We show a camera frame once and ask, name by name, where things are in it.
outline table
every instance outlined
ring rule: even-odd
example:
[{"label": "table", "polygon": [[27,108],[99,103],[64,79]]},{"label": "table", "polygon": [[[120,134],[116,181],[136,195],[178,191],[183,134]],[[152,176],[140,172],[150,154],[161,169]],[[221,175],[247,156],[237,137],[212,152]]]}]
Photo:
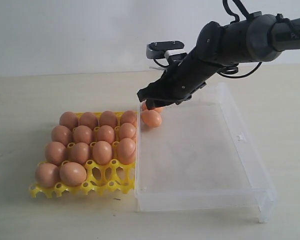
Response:
[{"label": "table", "polygon": [[272,177],[278,206],[268,223],[258,223],[249,208],[140,213],[132,191],[30,198],[36,165],[63,112],[137,109],[136,92],[160,74],[0,78],[0,240],[300,240],[300,64],[208,81],[228,83]]}]

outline transparent plastic container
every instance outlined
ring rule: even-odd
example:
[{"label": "transparent plastic container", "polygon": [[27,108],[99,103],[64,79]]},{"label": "transparent plastic container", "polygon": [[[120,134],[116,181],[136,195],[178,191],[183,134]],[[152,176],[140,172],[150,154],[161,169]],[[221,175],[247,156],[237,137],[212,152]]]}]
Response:
[{"label": "transparent plastic container", "polygon": [[161,115],[158,128],[139,124],[139,210],[258,206],[259,221],[267,222],[276,191],[227,85],[206,86]]}]

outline egg tray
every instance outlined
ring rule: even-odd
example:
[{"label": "egg tray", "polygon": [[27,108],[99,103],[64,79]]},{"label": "egg tray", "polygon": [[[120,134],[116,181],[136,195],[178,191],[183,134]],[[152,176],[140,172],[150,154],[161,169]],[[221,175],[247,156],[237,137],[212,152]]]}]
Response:
[{"label": "egg tray", "polygon": [[[78,117],[81,117],[83,112],[76,113]],[[100,117],[102,112],[94,112],[95,115]],[[84,193],[87,195],[90,191],[97,192],[100,196],[103,195],[104,191],[108,190],[110,192],[114,192],[116,190],[120,190],[123,194],[127,194],[130,189],[135,188],[135,178],[132,176],[132,173],[134,175],[135,171],[135,162],[131,164],[122,164],[119,162],[117,158],[117,145],[118,145],[118,132],[120,129],[120,117],[123,114],[123,112],[115,112],[115,115],[118,118],[118,126],[114,128],[115,130],[115,142],[112,144],[113,152],[114,152],[114,158],[106,165],[99,165],[97,164],[93,159],[89,159],[86,161],[86,163],[83,165],[84,168],[87,170],[87,178],[86,180],[79,186],[67,186],[62,182],[58,182],[54,185],[54,187],[51,188],[45,188],[40,186],[38,183],[34,183],[29,187],[30,195],[35,198],[38,193],[44,193],[47,198],[52,198],[53,193],[55,193],[55,196],[61,197],[63,192],[70,192],[74,195],[78,194],[79,192]],[[99,127],[96,127],[94,129],[94,132],[96,133],[98,131]],[[92,142],[90,144],[90,147],[93,148],[93,146],[96,144],[96,142]],[[71,142],[67,145],[68,149],[73,148],[75,145],[74,142]],[[69,161],[64,161],[61,165],[64,165],[68,163]],[[94,169],[97,169],[99,171],[100,179],[98,179],[94,176]]]}]

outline white background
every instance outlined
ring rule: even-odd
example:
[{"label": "white background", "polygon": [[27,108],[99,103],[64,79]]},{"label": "white background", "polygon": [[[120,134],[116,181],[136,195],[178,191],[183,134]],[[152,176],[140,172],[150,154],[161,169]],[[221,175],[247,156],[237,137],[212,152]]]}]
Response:
[{"label": "white background", "polygon": [[[300,18],[300,0],[242,2]],[[222,0],[0,0],[0,77],[144,71],[147,43],[180,40],[189,51],[205,24],[232,19]],[[281,63],[300,63],[300,50]]]}]

